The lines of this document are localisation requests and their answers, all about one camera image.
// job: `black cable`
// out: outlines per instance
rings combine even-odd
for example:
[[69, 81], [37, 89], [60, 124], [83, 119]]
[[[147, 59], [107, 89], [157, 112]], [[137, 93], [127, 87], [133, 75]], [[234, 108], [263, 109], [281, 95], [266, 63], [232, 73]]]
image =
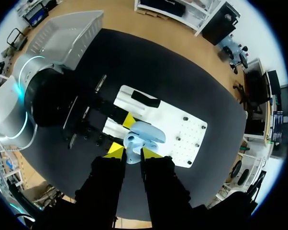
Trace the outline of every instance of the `black cable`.
[[25, 213], [18, 213], [18, 214], [15, 214], [14, 216], [15, 216], [16, 218], [18, 218], [18, 217], [30, 217], [30, 218], [33, 219], [32, 216], [30, 216], [30, 215], [28, 215], [28, 214], [25, 214]]

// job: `black chair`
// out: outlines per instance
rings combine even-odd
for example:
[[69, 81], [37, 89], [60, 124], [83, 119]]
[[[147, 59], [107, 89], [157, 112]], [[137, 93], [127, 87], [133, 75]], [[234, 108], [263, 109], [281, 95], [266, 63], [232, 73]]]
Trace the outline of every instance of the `black chair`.
[[266, 73], [261, 76], [258, 71], [251, 71], [246, 74], [245, 81], [248, 94], [241, 84], [234, 85], [233, 88], [240, 93], [240, 104], [243, 103], [244, 110], [248, 112], [249, 118], [251, 118], [253, 113], [263, 113], [260, 105], [270, 100], [270, 91]]

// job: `shelving unit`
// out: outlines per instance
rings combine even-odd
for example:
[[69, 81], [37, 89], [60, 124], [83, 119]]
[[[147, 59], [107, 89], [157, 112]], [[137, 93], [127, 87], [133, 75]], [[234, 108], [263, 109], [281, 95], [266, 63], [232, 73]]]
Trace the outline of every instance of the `shelving unit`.
[[202, 0], [206, 8], [200, 7], [196, 2], [188, 2], [186, 0], [176, 0], [177, 2], [186, 6], [186, 11], [182, 17], [168, 13], [166, 11], [156, 9], [150, 6], [141, 4], [141, 0], [134, 1], [134, 10], [145, 9], [163, 14], [169, 18], [173, 18], [196, 31], [194, 34], [198, 36], [213, 16], [218, 12], [225, 0]]

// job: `white pegboard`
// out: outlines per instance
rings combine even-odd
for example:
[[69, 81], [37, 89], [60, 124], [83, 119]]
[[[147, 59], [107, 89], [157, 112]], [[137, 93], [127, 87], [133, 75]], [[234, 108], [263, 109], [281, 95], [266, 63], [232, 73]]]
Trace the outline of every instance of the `white pegboard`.
[[[208, 124], [163, 101], [158, 108], [146, 106], [131, 98], [134, 90], [123, 85], [114, 104], [129, 111], [135, 118], [162, 130], [166, 135], [166, 142], [158, 143], [158, 154], [171, 156], [176, 166], [190, 168], [201, 147]], [[123, 138], [129, 130], [108, 118], [103, 132]]]

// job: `black table surface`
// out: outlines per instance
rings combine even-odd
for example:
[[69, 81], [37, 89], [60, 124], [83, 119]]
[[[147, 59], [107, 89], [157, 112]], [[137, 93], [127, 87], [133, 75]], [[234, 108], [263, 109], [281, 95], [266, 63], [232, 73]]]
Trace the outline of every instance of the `black table surface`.
[[[175, 171], [190, 191], [193, 207], [209, 202], [238, 153], [246, 122], [243, 108], [193, 62], [156, 43], [114, 30], [99, 32], [75, 70], [76, 78], [92, 86], [103, 74], [107, 78], [100, 94], [107, 100], [114, 102], [120, 87], [128, 85], [208, 123], [192, 167], [176, 167]], [[93, 113], [90, 120], [102, 129], [106, 118]], [[91, 162], [106, 151], [84, 138], [77, 138], [68, 150], [60, 127], [40, 127], [33, 144], [22, 154], [49, 183], [74, 197], [89, 175]], [[140, 164], [126, 166], [117, 216], [150, 220]]]

